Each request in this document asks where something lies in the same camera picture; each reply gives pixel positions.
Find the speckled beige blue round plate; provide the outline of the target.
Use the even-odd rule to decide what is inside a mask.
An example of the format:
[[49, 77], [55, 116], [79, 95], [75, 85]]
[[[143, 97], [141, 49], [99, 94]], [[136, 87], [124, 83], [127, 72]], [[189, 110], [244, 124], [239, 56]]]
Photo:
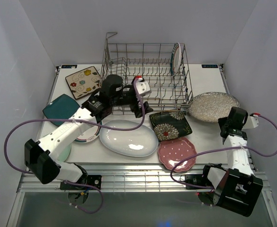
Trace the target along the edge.
[[205, 92], [190, 101], [188, 114], [203, 122], [217, 123], [219, 118], [228, 116], [232, 107], [240, 107], [234, 96], [224, 92]]

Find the black square floral plate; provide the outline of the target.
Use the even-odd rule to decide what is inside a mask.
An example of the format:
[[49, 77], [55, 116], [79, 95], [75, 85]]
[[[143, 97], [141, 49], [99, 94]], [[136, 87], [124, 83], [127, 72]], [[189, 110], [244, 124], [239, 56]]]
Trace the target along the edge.
[[192, 133], [186, 114], [181, 110], [153, 113], [149, 116], [152, 129], [159, 141], [173, 140]]

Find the white plate teal red rim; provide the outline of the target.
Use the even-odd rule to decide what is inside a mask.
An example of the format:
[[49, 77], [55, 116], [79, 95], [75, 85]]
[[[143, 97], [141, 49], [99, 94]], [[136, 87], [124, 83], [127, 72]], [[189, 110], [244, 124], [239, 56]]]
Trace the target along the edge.
[[77, 143], [89, 143], [98, 138], [100, 129], [99, 126], [92, 126], [74, 141]]
[[171, 76], [175, 76], [181, 65], [182, 65], [182, 61], [183, 61], [183, 53], [182, 53], [182, 49], [181, 49], [181, 45], [180, 43], [175, 43], [172, 53], [171, 53], [171, 59], [170, 59], [170, 74]]

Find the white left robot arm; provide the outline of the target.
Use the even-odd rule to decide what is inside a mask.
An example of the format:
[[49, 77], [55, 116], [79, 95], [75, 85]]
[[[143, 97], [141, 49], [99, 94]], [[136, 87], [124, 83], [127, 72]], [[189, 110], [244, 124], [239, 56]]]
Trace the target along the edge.
[[119, 75], [111, 74], [93, 91], [81, 107], [62, 125], [38, 141], [25, 143], [25, 165], [42, 184], [53, 180], [71, 182], [82, 189], [87, 184], [87, 172], [77, 164], [59, 161], [63, 150], [93, 125], [111, 115], [113, 107], [128, 106], [136, 118], [145, 118], [153, 111], [142, 97], [151, 93], [149, 83], [136, 76], [131, 84], [124, 85]]

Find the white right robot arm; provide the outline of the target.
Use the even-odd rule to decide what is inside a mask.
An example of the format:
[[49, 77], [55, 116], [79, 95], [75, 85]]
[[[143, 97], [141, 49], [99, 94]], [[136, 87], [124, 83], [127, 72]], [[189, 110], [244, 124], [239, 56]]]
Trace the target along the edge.
[[232, 107], [227, 117], [218, 120], [223, 145], [231, 148], [227, 153], [228, 167], [221, 164], [205, 165], [200, 176], [201, 184], [206, 188], [213, 187], [213, 192], [203, 192], [199, 199], [210, 205], [248, 217], [252, 214], [263, 188], [262, 179], [255, 176], [248, 159], [247, 134], [245, 125], [256, 128], [257, 116], [247, 111]]

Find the white oval plate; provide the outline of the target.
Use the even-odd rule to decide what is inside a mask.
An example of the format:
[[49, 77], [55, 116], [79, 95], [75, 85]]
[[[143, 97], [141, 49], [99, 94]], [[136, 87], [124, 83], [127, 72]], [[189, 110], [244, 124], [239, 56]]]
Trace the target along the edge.
[[159, 141], [154, 131], [145, 125], [130, 130], [138, 125], [129, 120], [109, 121], [105, 126], [110, 129], [100, 129], [100, 142], [111, 153], [126, 157], [148, 157], [157, 150]]

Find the beige square flower plate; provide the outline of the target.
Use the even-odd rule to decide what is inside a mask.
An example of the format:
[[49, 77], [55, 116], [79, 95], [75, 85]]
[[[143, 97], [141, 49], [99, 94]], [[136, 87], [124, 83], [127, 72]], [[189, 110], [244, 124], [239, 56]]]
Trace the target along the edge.
[[75, 72], [65, 78], [75, 100], [83, 98], [100, 88], [100, 74], [94, 66]]

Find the pink polka dot plate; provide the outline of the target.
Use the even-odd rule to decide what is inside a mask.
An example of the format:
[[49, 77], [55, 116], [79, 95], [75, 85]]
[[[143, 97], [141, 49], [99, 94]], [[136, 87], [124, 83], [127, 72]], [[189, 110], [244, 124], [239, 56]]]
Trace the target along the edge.
[[185, 137], [162, 141], [158, 149], [159, 160], [168, 170], [179, 161], [195, 154], [195, 146]]

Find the teal square plate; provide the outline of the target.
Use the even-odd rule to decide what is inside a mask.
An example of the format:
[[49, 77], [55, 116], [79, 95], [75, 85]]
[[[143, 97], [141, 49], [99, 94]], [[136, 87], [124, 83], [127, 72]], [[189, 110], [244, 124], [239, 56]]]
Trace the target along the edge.
[[69, 119], [79, 107], [74, 99], [62, 94], [43, 109], [43, 114], [47, 119]]

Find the right blue label sticker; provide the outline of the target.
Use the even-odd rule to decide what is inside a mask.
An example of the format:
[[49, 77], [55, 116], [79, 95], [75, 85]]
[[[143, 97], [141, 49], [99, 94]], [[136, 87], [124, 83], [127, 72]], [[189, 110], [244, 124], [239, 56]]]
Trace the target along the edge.
[[217, 64], [202, 64], [201, 66], [204, 69], [217, 69], [218, 68]]

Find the light green round plate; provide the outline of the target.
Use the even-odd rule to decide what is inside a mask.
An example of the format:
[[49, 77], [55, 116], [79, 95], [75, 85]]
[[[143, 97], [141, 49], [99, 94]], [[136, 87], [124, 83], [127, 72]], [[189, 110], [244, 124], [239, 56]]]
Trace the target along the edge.
[[68, 156], [70, 155], [71, 152], [71, 146], [72, 144], [69, 144], [64, 148], [64, 150], [59, 154], [57, 160], [60, 162], [65, 162]]

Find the aluminium table frame rail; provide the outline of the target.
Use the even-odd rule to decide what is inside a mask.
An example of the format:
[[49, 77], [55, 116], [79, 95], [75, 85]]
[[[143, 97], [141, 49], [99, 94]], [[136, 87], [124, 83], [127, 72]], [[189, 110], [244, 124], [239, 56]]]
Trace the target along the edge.
[[[61, 94], [71, 96], [67, 87], [65, 77], [92, 64], [77, 65], [77, 68], [58, 67], [54, 87], [50, 94], [50, 101]], [[201, 94], [207, 91], [228, 92], [222, 64], [218, 68], [202, 68], [201, 64], [189, 64], [191, 84], [193, 94]], [[116, 115], [107, 117], [105, 121], [111, 120], [131, 120], [135, 119], [130, 112], [114, 112]], [[193, 133], [188, 136], [197, 152], [216, 149], [222, 147], [222, 141], [219, 136], [218, 124], [201, 122], [186, 116], [189, 124], [193, 128]], [[76, 162], [86, 168], [90, 175], [102, 175], [102, 192], [182, 192], [185, 191], [185, 185], [174, 182], [170, 177], [170, 171], [160, 164], [157, 151], [148, 157], [126, 157], [110, 151], [104, 147], [99, 139], [89, 143], [74, 143], [67, 161]], [[227, 167], [226, 151], [216, 152], [198, 156], [196, 164], [185, 173], [174, 174], [175, 179], [184, 180], [184, 175], [201, 174], [206, 163], [222, 163]], [[49, 184], [41, 184], [33, 175], [23, 174], [18, 190], [20, 192], [59, 192], [60, 182], [54, 180]]]

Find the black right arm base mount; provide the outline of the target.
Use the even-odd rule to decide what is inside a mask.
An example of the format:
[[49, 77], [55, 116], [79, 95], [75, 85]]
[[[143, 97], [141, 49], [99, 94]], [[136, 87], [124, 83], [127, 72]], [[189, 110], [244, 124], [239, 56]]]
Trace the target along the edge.
[[203, 182], [202, 174], [185, 175], [185, 183], [197, 185], [197, 186], [205, 186], [205, 183]]

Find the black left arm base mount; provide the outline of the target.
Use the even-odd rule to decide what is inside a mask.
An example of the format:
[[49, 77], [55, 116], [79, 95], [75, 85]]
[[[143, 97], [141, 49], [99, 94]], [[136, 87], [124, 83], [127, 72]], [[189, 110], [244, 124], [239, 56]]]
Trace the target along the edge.
[[[101, 189], [101, 182], [102, 182], [102, 175], [84, 175], [82, 176], [76, 183], [77, 184], [84, 184], [84, 185], [92, 185]], [[84, 186], [76, 186], [73, 184], [68, 184], [61, 182], [60, 183], [60, 190], [86, 190], [88, 187]]]

